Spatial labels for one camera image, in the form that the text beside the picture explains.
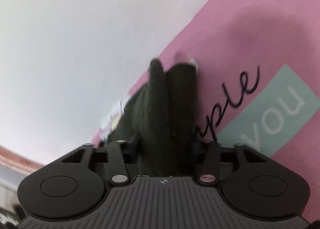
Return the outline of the dark green knit sweater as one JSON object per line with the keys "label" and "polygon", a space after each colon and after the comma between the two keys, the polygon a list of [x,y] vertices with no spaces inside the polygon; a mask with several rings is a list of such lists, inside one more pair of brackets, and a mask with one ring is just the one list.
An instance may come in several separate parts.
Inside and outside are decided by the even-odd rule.
{"label": "dark green knit sweater", "polygon": [[109,143],[125,140],[138,146],[131,175],[188,176],[193,172],[197,70],[179,63],[165,71],[158,59],[149,80],[130,98]]}

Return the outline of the pink patterned curtain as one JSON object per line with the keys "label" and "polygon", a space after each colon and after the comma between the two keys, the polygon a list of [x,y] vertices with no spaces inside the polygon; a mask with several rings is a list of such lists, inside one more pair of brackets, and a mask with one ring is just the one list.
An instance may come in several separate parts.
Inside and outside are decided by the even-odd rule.
{"label": "pink patterned curtain", "polygon": [[25,175],[29,175],[43,167],[42,164],[15,154],[3,146],[0,146],[0,163],[4,167],[10,168]]}

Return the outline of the pink floral bed sheet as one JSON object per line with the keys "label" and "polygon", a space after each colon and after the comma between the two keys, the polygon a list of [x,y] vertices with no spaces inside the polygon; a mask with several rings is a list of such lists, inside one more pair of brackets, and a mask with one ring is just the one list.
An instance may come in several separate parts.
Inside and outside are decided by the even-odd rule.
{"label": "pink floral bed sheet", "polygon": [[197,135],[300,174],[318,219],[319,0],[208,0],[159,58],[197,65]]}

